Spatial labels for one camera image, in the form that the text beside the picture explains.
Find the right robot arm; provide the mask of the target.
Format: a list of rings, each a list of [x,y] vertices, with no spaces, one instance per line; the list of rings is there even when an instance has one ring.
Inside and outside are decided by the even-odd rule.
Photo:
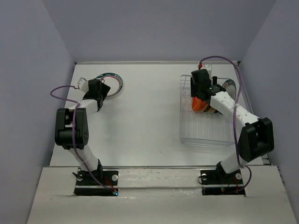
[[[232,173],[274,149],[273,124],[269,118],[259,118],[230,97],[219,84],[212,85],[206,69],[191,72],[192,89],[197,98],[220,112],[233,124],[236,152],[220,161],[208,177],[226,183]]]

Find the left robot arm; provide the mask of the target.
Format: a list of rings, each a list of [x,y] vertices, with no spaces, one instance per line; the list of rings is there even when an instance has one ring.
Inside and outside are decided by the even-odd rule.
[[[87,179],[92,184],[99,184],[103,180],[103,168],[88,143],[88,118],[100,111],[110,87],[96,78],[91,80],[81,78],[77,86],[69,87],[84,93],[84,96],[79,101],[65,98],[64,101],[74,105],[57,110],[55,144],[75,157],[81,171],[87,174]]]

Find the cream floral plate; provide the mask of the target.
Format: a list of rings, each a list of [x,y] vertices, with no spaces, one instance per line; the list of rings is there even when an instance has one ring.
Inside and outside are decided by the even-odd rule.
[[[203,112],[213,113],[214,109],[210,105],[207,105]]]

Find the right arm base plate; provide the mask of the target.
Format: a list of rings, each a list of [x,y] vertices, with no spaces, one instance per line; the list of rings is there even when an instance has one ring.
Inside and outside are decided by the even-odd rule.
[[[201,170],[198,183],[203,196],[245,195],[241,171],[218,177],[212,169]]]

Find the white plate teal lettered rim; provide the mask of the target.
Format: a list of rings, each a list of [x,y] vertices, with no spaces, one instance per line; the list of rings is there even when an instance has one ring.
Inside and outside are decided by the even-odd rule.
[[[234,80],[232,79],[227,79],[222,87],[226,90],[226,92],[229,94],[229,96],[235,100],[236,95],[237,95],[237,91],[236,91],[236,84],[234,82]]]

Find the orange plate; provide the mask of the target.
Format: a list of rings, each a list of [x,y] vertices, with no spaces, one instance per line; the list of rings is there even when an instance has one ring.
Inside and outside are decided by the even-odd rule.
[[[202,112],[207,107],[207,103],[197,97],[192,97],[192,110],[195,112]]]

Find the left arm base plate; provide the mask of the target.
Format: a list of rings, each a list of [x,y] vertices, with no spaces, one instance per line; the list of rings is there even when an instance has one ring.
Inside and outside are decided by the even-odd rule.
[[[88,172],[78,170],[72,173],[76,177],[74,194],[76,196],[118,196],[118,170],[104,170],[103,178],[95,181]]]

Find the yellow brown patterned plate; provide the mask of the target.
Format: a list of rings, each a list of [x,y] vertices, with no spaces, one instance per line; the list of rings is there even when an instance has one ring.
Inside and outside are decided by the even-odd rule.
[[[211,107],[210,105],[208,106],[207,112],[208,113],[219,113],[218,110],[216,110],[215,108]]]

